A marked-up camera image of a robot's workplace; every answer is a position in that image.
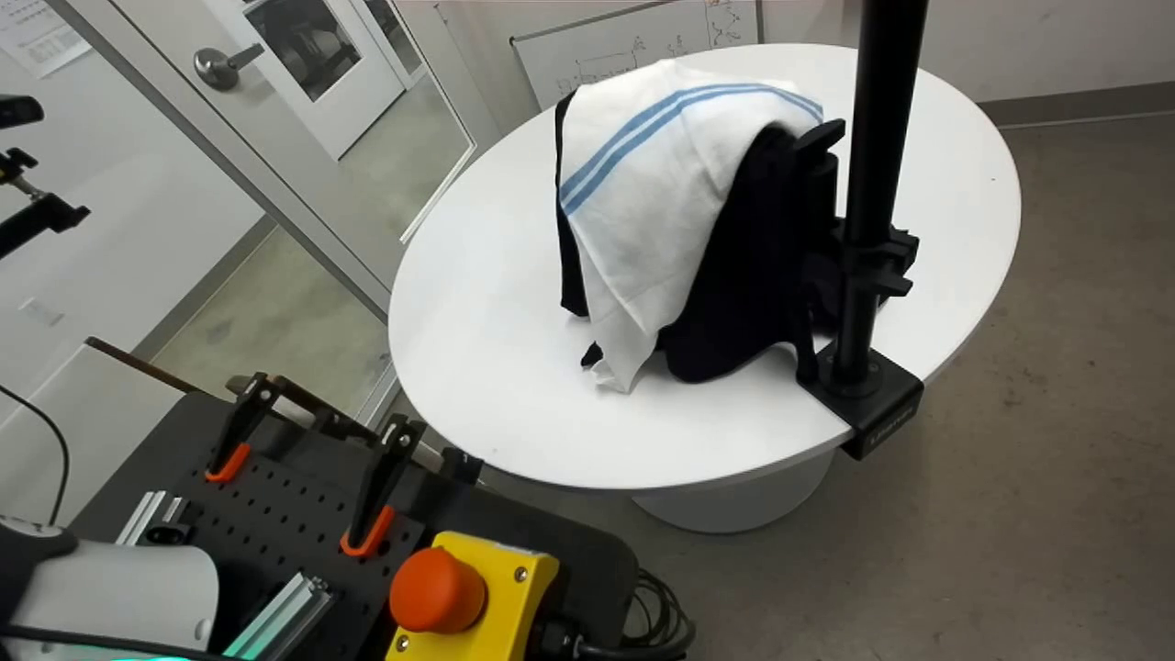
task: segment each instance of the black cable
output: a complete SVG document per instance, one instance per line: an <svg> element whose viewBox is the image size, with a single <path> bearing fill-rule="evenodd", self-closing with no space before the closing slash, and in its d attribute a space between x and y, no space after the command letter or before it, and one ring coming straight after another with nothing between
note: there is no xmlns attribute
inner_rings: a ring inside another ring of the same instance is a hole
<svg viewBox="0 0 1175 661"><path fill-rule="evenodd" d="M658 580L652 572L640 572L636 592L646 592L658 597L658 615L641 634L624 634L619 645L589 645L575 642L571 656L580 661L677 661L687 656L692 642L692 619L674 602L673 588Z"/></svg>
<svg viewBox="0 0 1175 661"><path fill-rule="evenodd" d="M99 645L99 648L132 648L132 652L160 652L160 656L222 661L215 652L163 645L163 642L85 634L85 630L50 630L50 629L19 629L19 623L3 623L0 639L31 639L31 642L59 642L59 645Z"/></svg>
<svg viewBox="0 0 1175 661"><path fill-rule="evenodd" d="M46 411L41 411L31 399L10 393L8 385L0 385L0 393L21 406L28 406L37 418L43 418L43 427L50 429L50 438L59 440L62 446L62 476L59 476L59 494L50 499L50 511L46 511L46 526L59 526L59 515L62 515L62 499L66 499L66 483L70 483L70 443L66 443L66 433L59 421L46 418Z"/></svg>

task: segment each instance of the white towel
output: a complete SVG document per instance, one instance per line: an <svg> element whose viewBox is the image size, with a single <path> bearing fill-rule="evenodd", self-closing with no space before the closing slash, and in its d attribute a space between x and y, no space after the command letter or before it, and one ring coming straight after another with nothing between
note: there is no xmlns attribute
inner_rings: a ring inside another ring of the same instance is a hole
<svg viewBox="0 0 1175 661"><path fill-rule="evenodd" d="M804 136L821 106L774 82L652 63L582 83L560 120L558 207L575 235L599 385L631 389L687 308L747 142Z"/></svg>

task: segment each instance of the orange clamp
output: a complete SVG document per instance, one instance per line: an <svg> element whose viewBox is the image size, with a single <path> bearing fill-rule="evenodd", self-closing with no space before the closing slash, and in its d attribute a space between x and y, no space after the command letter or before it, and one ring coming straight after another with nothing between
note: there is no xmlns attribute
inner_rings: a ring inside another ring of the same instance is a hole
<svg viewBox="0 0 1175 661"><path fill-rule="evenodd" d="M358 563L358 557L369 557L369 554L378 552L378 543L387 541L391 522L395 522L395 511L391 511L391 506L380 506L380 511L375 515L362 543L353 546L347 533L342 533L337 552L342 552L346 557L357 557L357 563Z"/></svg>
<svg viewBox="0 0 1175 661"><path fill-rule="evenodd" d="M227 460L222 460L222 467L219 467L215 475L204 470L204 481L209 481L209 483L230 483L230 481L245 470L249 456L254 456L254 443L249 443L249 440L237 440L237 443L227 450Z"/></svg>

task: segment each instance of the white wall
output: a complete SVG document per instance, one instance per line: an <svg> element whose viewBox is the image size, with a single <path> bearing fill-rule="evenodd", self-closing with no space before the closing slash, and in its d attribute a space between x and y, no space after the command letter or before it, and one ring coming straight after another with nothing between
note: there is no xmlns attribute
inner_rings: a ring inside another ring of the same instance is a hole
<svg viewBox="0 0 1175 661"><path fill-rule="evenodd" d="M537 106L510 38L646 0L447 0L451 31L501 124ZM856 44L862 0L760 0L764 39ZM1175 82L1175 0L933 0L920 60L974 99Z"/></svg>
<svg viewBox="0 0 1175 661"><path fill-rule="evenodd" d="M138 344L259 210L99 55L43 82L0 60L0 93L37 95L46 112L0 133L3 149L41 161L24 178L90 210L81 229L46 231L0 260L0 380L41 399L89 378L70 368L89 334ZM0 215L24 203L0 189ZM19 429L28 413L0 395L3 476L43 475L43 460L14 450ZM0 511L14 499L3 476Z"/></svg>

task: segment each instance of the door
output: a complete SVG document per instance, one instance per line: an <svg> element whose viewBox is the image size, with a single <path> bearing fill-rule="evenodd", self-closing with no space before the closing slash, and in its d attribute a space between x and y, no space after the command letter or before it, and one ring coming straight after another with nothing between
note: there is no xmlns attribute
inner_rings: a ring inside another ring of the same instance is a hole
<svg viewBox="0 0 1175 661"><path fill-rule="evenodd" d="M380 31L378 52L391 63L391 71L400 73L405 83L416 83L418 71L418 55L407 39L407 29L400 25L400 13L387 8L387 0L353 0L362 18L362 25L369 31Z"/></svg>
<svg viewBox="0 0 1175 661"><path fill-rule="evenodd" d="M342 158L405 93L347 0L203 0L258 73Z"/></svg>
<svg viewBox="0 0 1175 661"><path fill-rule="evenodd" d="M418 229L435 189L479 145L499 138L462 60L447 46L447 18L431 5L407 0L400 12L385 0L407 29L423 73L342 158L324 149L298 101L291 106L294 73L282 73L282 63L254 25L259 18L245 13L258 5L50 0L50 8L378 313L387 303L400 242ZM380 25L375 13L362 22L342 18L346 12L369 12L368 5L326 0L324 8L335 12L353 39L387 39L375 29ZM203 52L219 52L230 63L227 83L204 77ZM331 89L368 99L357 77L337 77Z"/></svg>

